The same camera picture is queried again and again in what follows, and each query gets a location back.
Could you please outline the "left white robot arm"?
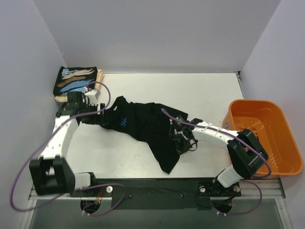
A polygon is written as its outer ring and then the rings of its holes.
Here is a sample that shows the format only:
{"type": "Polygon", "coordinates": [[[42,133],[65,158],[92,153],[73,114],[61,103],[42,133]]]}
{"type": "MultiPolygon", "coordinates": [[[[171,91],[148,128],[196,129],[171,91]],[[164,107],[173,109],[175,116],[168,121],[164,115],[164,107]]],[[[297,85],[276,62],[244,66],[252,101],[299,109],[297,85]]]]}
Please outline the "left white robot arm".
{"type": "Polygon", "coordinates": [[[54,136],[46,144],[37,159],[29,163],[30,174],[37,195],[72,194],[81,191],[88,197],[98,191],[92,172],[74,173],[66,160],[73,134],[80,123],[98,125],[102,120],[98,103],[100,91],[86,93],[69,92],[67,102],[62,103],[56,113],[54,136]]]}

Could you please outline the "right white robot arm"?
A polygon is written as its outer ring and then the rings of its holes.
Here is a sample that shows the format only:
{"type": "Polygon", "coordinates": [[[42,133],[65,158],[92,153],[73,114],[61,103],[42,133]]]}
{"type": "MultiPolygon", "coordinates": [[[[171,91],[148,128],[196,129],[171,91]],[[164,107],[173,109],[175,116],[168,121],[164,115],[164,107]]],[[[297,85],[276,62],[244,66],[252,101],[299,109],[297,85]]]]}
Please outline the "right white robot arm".
{"type": "Polygon", "coordinates": [[[255,134],[249,130],[227,130],[201,119],[185,121],[180,115],[170,119],[170,137],[179,153],[190,151],[198,141],[216,145],[229,154],[231,165],[213,180],[213,191],[224,195],[242,179],[250,179],[267,163],[269,156],[255,134]]]}

